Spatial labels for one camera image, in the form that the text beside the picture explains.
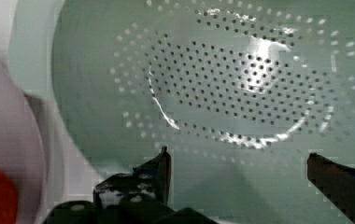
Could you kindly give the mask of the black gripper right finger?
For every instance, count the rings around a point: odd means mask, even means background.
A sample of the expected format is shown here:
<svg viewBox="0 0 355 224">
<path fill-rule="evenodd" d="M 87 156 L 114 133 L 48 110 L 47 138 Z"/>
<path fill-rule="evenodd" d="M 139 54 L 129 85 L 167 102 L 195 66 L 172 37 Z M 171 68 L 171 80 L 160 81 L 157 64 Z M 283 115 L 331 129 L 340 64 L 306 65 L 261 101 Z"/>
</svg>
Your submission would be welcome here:
<svg viewBox="0 0 355 224">
<path fill-rule="evenodd" d="M 310 153 L 307 179 L 355 224 L 355 168 Z"/>
</svg>

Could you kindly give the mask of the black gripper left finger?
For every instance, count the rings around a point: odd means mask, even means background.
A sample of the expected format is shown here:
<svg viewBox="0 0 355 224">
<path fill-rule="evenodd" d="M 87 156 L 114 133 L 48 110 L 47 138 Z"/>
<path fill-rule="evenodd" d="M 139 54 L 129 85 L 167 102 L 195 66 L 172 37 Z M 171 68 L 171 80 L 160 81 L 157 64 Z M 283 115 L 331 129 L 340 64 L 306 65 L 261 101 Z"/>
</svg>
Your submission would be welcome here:
<svg viewBox="0 0 355 224">
<path fill-rule="evenodd" d="M 167 146 L 162 146 L 161 152 L 153 159 L 133 168 L 134 175 L 151 175 L 158 180 L 159 190 L 156 198 L 167 204 L 172 174 L 172 158 L 167 152 Z"/>
</svg>

